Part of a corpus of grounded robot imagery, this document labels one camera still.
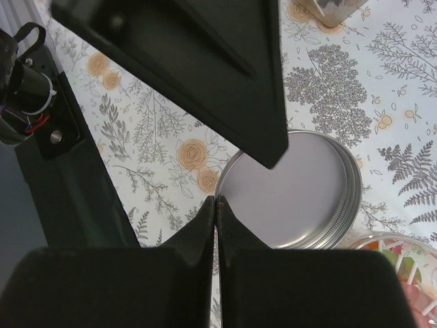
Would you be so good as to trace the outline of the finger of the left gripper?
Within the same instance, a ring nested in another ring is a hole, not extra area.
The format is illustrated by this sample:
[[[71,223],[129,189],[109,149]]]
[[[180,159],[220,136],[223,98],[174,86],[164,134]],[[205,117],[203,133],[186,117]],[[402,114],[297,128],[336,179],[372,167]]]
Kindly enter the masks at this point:
[[[277,1],[52,1],[50,11],[264,167],[287,150]]]

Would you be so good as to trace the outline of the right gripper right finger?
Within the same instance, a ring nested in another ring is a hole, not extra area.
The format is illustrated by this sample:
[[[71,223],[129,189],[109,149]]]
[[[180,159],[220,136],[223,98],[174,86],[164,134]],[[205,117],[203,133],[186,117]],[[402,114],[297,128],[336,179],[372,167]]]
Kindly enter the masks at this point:
[[[391,263],[374,251],[272,249],[216,201],[224,327],[414,327]]]

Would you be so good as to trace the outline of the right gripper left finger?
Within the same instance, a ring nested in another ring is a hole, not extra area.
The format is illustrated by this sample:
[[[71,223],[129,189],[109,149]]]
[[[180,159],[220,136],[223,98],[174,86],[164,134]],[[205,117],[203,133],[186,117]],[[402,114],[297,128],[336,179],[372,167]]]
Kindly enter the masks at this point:
[[[208,327],[214,198],[148,248],[39,248],[1,294],[2,327]]]

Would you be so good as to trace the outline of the clear compartment candy box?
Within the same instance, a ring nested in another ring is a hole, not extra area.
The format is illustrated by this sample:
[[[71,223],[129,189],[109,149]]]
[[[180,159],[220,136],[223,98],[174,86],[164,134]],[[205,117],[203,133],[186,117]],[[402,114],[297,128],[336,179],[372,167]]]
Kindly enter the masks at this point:
[[[336,27],[367,0],[297,0],[299,5],[327,27]]]

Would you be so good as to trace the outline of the round metal jar lid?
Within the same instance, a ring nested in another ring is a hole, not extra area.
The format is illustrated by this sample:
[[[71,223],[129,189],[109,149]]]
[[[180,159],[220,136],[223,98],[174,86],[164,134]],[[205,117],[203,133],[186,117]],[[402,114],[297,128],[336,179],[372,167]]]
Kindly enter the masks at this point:
[[[303,130],[287,136],[289,148],[272,169],[237,152],[215,196],[223,196],[236,218],[271,248],[334,248],[358,214],[360,168],[331,136]]]

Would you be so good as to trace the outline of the clear glass jar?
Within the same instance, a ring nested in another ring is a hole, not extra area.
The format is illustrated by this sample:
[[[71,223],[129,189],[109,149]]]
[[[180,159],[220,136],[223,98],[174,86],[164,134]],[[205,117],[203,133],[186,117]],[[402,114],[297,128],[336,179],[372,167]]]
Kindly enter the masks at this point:
[[[350,249],[378,251],[393,265],[418,327],[436,326],[436,250],[412,237],[379,232]]]

